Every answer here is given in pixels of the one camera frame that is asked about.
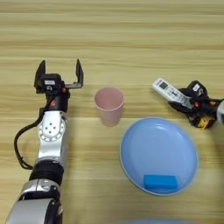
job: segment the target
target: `silver robot arm segment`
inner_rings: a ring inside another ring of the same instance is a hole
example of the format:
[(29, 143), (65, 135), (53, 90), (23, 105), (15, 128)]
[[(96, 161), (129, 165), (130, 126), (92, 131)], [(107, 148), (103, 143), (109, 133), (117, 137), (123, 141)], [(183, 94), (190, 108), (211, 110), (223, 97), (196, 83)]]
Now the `silver robot arm segment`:
[(46, 111), (38, 126), (40, 148), (30, 181), (24, 184), (6, 224), (60, 224), (60, 183), (66, 162), (66, 117)]

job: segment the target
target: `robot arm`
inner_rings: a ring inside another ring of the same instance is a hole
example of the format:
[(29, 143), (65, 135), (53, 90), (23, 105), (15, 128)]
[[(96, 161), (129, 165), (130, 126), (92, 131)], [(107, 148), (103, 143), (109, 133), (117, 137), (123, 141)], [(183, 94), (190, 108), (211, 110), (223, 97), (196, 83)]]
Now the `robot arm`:
[(31, 176), (24, 184), (6, 224), (62, 223), (60, 185), (67, 157), (67, 102), (69, 88), (82, 88), (83, 72), (77, 60), (78, 82), (66, 85), (58, 74), (46, 74), (45, 67), (43, 61), (36, 73), (34, 87), (38, 94), (45, 93), (48, 101), (52, 95), (54, 97), (38, 125), (40, 147)]
[(219, 123), (224, 124), (224, 101), (222, 101), (217, 109), (217, 120)]
[(211, 99), (207, 89), (198, 81), (193, 81), (187, 88), (179, 90), (185, 96), (190, 97), (192, 108), (169, 101), (169, 104), (178, 112), (186, 114), (192, 126), (208, 129), (218, 120), (224, 124), (224, 100)]

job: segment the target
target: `orange part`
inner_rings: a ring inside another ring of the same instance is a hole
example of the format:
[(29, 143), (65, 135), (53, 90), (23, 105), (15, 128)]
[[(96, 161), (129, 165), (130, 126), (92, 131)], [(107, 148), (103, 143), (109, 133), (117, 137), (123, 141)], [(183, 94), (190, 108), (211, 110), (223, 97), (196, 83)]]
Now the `orange part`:
[(200, 104), (199, 104), (197, 101), (194, 103), (194, 107), (195, 107), (195, 108), (198, 108), (199, 105), (200, 105)]
[(56, 101), (51, 102), (51, 107), (54, 107), (56, 105)]
[(210, 104), (211, 104), (212, 106), (214, 106), (214, 105), (216, 104), (216, 102), (215, 102), (215, 101), (210, 101)]

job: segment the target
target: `black cable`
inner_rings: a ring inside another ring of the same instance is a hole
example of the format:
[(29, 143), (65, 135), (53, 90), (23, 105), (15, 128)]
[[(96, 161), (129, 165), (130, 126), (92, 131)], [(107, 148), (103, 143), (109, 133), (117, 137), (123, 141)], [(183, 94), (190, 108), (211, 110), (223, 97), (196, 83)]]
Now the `black cable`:
[(31, 123), (31, 124), (29, 124), (29, 125), (23, 127), (23, 128), (16, 134), (16, 136), (15, 136), (15, 138), (14, 138), (14, 150), (15, 150), (16, 155), (17, 155), (17, 160), (18, 160), (19, 164), (22, 166), (22, 168), (24, 168), (24, 169), (26, 169), (26, 170), (32, 170), (33, 166), (31, 166), (30, 164), (27, 164), (27, 163), (24, 161), (24, 158), (21, 157), (21, 155), (20, 155), (20, 153), (19, 153), (19, 150), (18, 150), (18, 139), (19, 139), (19, 137), (20, 137), (21, 135), (23, 135), (27, 130), (30, 130), (30, 129), (34, 128), (34, 127), (37, 127), (37, 126), (40, 124), (40, 122), (42, 121), (42, 118), (43, 118), (44, 113), (45, 113), (45, 112), (47, 111), (47, 109), (49, 108), (49, 106), (50, 106), (51, 102), (53, 101), (54, 97), (55, 97), (54, 94), (52, 94), (52, 95), (50, 96), (50, 98), (49, 98), (49, 100), (47, 101), (45, 107), (42, 109), (41, 113), (39, 114), (38, 119), (37, 119), (35, 122), (33, 122), (33, 123)]

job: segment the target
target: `table surface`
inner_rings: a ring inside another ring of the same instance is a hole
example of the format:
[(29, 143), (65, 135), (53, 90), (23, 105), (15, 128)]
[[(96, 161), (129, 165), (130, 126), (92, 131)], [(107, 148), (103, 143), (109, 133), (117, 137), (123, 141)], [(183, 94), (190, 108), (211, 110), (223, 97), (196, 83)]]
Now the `table surface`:
[[(30, 175), (19, 167), (12, 143), (45, 103), (33, 88), (39, 62), (46, 60), (47, 72), (72, 82), (79, 58), (85, 87), (73, 91), (69, 101), (64, 223), (141, 218), (223, 223), (223, 127), (191, 127), (151, 89), (158, 77), (177, 88), (199, 80), (212, 97), (223, 97), (223, 10), (220, 0), (1, 1), (0, 222)], [(94, 93), (107, 85), (119, 87), (125, 95), (122, 120), (113, 128), (101, 124), (93, 104)], [(147, 116), (181, 126), (198, 148), (197, 177), (176, 196), (142, 192), (120, 165), (123, 133)], [(35, 129), (24, 134), (19, 148), (33, 163), (39, 148)]]

